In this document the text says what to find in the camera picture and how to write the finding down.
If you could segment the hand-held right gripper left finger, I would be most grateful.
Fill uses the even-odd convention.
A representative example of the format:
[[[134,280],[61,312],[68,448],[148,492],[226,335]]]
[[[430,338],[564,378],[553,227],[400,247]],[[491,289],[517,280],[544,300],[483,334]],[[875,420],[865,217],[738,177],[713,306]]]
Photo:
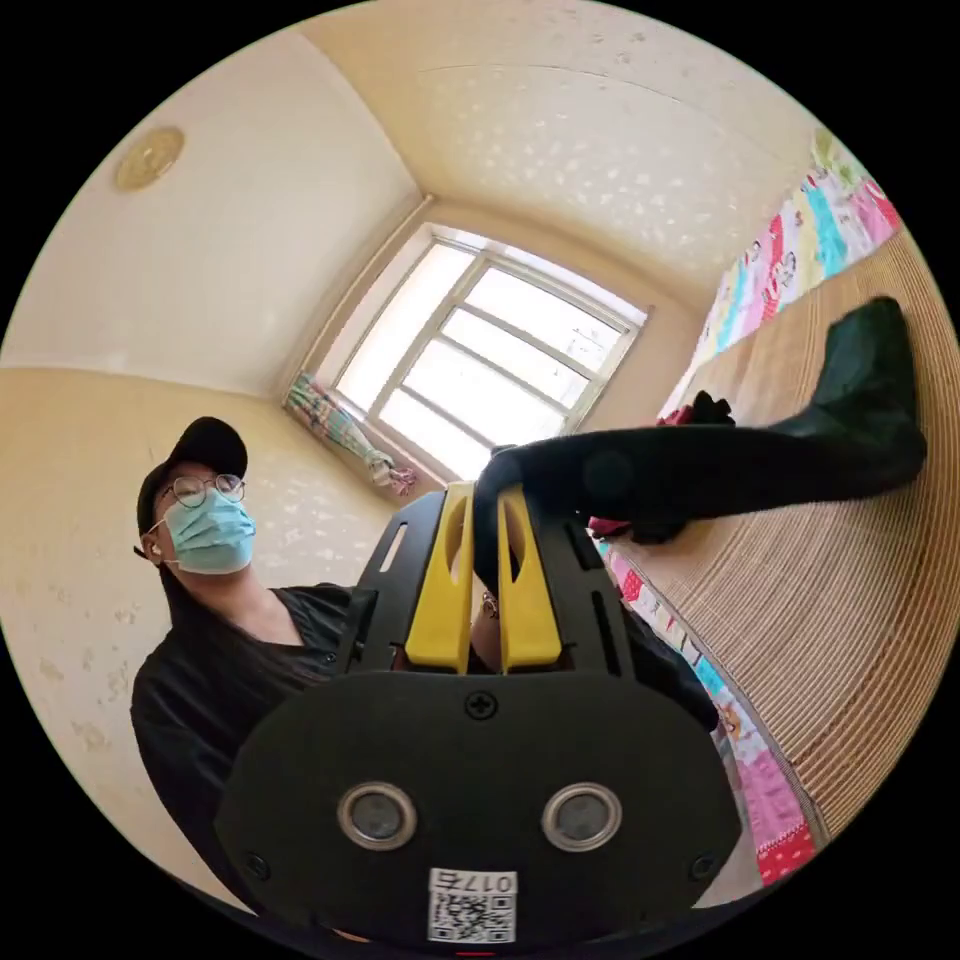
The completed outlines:
[[[465,673],[473,603],[474,484],[443,495],[404,652],[417,668]]]

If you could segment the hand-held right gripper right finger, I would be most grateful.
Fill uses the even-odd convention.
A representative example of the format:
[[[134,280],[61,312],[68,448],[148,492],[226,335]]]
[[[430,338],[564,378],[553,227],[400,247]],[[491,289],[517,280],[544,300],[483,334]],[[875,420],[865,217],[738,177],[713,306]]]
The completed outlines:
[[[500,662],[505,673],[553,666],[558,630],[534,527],[522,487],[497,498]]]

